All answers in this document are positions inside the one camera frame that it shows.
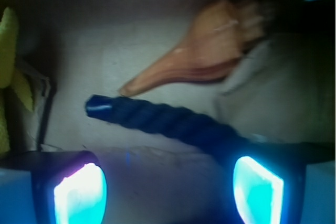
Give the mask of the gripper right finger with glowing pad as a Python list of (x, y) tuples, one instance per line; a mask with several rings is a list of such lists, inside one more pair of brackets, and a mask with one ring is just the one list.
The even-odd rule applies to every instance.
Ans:
[(223, 223), (335, 223), (335, 145), (217, 144)]

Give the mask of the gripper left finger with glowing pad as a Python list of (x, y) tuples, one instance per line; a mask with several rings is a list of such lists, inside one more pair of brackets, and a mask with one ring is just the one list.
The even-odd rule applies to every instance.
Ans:
[(102, 223), (107, 181), (90, 151), (1, 155), (1, 223)]

